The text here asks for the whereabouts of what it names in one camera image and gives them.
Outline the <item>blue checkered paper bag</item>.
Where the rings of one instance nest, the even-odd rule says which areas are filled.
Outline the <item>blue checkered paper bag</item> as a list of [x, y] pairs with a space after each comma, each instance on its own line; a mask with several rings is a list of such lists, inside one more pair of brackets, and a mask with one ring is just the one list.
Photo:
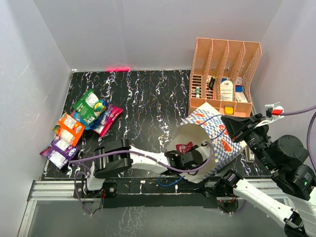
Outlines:
[[220, 169], [233, 161], [246, 147], [245, 142], [234, 143], [221, 120], [221, 114], [213, 106], [205, 102], [190, 113], [177, 128], [170, 139], [160, 141], [162, 151], [176, 150], [176, 144], [201, 145], [208, 141], [213, 146], [213, 156], [206, 167], [191, 174], [181, 174], [192, 183], [199, 183], [215, 175]]

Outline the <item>pink snack bag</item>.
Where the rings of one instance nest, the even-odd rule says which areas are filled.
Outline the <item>pink snack bag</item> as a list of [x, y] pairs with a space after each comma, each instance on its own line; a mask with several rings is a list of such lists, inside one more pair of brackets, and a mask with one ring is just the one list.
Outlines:
[[100, 124], [96, 129], [93, 129], [94, 132], [99, 134], [101, 137], [104, 137], [106, 133], [109, 131], [115, 120], [118, 118], [118, 116], [123, 112], [122, 108], [113, 106], [111, 115], [106, 123], [106, 125]]

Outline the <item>magenta purple candy pack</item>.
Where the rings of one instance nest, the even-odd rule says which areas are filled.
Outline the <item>magenta purple candy pack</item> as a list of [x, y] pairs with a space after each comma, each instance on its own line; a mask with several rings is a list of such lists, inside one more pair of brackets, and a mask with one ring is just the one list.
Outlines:
[[102, 117], [102, 119], [101, 119], [101, 124], [102, 124], [102, 125], [106, 125], [106, 123], [107, 123], [107, 121], [108, 121], [108, 119], [109, 119], [109, 117], [110, 117], [110, 115], [111, 115], [112, 109], [113, 109], [113, 105], [110, 104], [110, 105], [107, 107], [107, 109], [106, 109], [106, 111], [104, 112], [103, 117]]

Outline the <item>green candy pack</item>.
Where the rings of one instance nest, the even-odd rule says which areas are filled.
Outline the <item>green candy pack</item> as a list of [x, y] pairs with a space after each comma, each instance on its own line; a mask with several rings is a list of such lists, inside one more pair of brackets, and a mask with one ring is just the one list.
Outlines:
[[73, 108], [85, 123], [90, 125], [106, 110], [107, 105], [104, 105], [94, 91], [90, 89], [74, 103]]

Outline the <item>blue snack bag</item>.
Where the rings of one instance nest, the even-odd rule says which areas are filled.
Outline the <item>blue snack bag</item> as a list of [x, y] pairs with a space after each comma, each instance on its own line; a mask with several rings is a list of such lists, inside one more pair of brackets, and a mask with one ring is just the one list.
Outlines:
[[103, 119], [103, 116], [105, 115], [105, 112], [108, 108], [108, 102], [101, 100], [103, 106], [105, 106], [105, 110], [98, 116], [98, 118], [96, 120], [94, 120], [91, 124], [87, 124], [84, 119], [79, 115], [78, 112], [76, 112], [75, 110], [72, 111], [71, 113], [71, 117], [74, 118], [76, 121], [80, 122], [81, 124], [83, 124], [85, 126], [85, 130], [93, 130], [96, 129], [100, 124], [101, 121]]

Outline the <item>orange candy pack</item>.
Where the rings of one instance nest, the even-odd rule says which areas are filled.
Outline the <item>orange candy pack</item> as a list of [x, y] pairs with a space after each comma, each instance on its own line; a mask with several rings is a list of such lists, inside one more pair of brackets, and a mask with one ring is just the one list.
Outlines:
[[84, 129], [85, 126], [83, 124], [75, 120], [69, 114], [64, 113], [52, 131], [57, 137], [63, 139], [72, 146], [76, 146], [84, 132]]

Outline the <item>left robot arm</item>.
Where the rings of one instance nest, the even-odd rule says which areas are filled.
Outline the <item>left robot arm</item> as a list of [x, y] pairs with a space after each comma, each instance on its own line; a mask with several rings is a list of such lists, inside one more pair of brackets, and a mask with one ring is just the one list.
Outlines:
[[84, 190], [91, 197], [101, 194], [103, 183], [130, 168], [154, 172], [159, 175], [197, 174], [210, 162], [211, 144], [194, 145], [188, 152], [177, 150], [153, 153], [132, 146], [127, 139], [110, 142], [94, 150], [92, 167]]

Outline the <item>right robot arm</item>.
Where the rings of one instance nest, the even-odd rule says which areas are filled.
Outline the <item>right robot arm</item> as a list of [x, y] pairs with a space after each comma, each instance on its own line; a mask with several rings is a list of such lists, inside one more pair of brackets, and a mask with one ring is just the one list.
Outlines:
[[265, 117], [248, 118], [222, 116], [229, 137], [235, 143], [244, 141], [260, 163], [271, 171], [271, 180], [293, 202], [286, 206], [255, 188], [241, 175], [229, 170], [218, 182], [226, 196], [245, 199], [277, 222], [288, 237], [316, 235], [316, 174], [305, 165], [309, 151], [293, 135], [283, 135], [272, 141]]

